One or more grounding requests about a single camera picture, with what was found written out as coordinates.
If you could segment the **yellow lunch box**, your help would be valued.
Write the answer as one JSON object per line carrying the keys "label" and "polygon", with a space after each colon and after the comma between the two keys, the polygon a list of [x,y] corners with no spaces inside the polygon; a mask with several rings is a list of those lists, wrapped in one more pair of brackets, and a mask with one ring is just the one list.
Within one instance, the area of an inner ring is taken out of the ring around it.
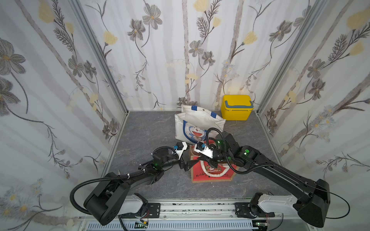
{"label": "yellow lunch box", "polygon": [[227,121],[246,121],[254,109],[248,95],[224,95],[221,114]]}

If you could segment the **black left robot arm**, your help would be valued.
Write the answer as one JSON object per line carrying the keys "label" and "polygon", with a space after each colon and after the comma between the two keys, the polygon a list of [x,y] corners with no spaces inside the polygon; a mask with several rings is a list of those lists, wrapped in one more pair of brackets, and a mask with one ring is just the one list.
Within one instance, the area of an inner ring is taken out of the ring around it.
{"label": "black left robot arm", "polygon": [[171,167],[178,165],[184,171],[189,171],[198,160],[185,161],[178,156],[177,150],[164,146],[152,153],[152,160],[144,163],[141,169],[126,175],[113,172],[103,178],[93,179],[80,184],[80,187],[97,183],[87,196],[82,211],[92,215],[101,225],[107,225],[119,215],[129,193],[133,190],[158,182]]}

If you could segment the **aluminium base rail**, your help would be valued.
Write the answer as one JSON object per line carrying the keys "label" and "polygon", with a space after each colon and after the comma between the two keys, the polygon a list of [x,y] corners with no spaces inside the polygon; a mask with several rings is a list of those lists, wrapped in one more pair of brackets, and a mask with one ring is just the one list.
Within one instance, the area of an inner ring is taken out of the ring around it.
{"label": "aluminium base rail", "polygon": [[170,220],[238,220],[251,221],[258,230],[254,231],[315,231],[316,227],[304,223],[296,215],[276,213],[263,218],[239,218],[236,214],[236,203],[247,203],[242,199],[152,199],[149,200],[150,214],[143,219],[115,218],[111,223],[102,226],[92,216],[81,218],[81,231],[128,231],[125,221],[137,221],[145,226],[151,221]]}

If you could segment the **red Christmas jute bag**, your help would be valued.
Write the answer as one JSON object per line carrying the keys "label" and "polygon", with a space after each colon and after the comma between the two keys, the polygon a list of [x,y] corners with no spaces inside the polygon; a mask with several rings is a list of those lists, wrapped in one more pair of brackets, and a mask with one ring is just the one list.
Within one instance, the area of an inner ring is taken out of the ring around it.
{"label": "red Christmas jute bag", "polygon": [[231,182],[236,175],[227,162],[218,168],[212,168],[207,162],[200,161],[190,172],[192,183]]}

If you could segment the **white Doraemon canvas bag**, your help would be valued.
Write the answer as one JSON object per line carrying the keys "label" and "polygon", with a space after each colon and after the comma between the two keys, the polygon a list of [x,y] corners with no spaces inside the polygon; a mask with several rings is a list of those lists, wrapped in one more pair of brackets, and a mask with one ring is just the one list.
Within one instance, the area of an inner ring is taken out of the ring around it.
{"label": "white Doraemon canvas bag", "polygon": [[175,138],[191,144],[205,141],[209,128],[223,131],[226,120],[215,112],[196,105],[182,105],[175,115]]}

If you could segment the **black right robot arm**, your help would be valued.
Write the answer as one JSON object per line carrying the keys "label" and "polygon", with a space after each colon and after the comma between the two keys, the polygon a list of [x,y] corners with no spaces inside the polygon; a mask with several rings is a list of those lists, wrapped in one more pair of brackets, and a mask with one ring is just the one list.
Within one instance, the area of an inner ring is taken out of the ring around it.
{"label": "black right robot arm", "polygon": [[288,196],[256,193],[250,202],[236,205],[238,217],[254,219],[273,217],[276,213],[292,214],[314,227],[324,226],[330,206],[330,188],[326,181],[313,181],[293,173],[257,149],[240,146],[227,132],[218,134],[212,141],[199,142],[194,147],[212,167],[226,162],[237,174],[257,173],[290,193]]}

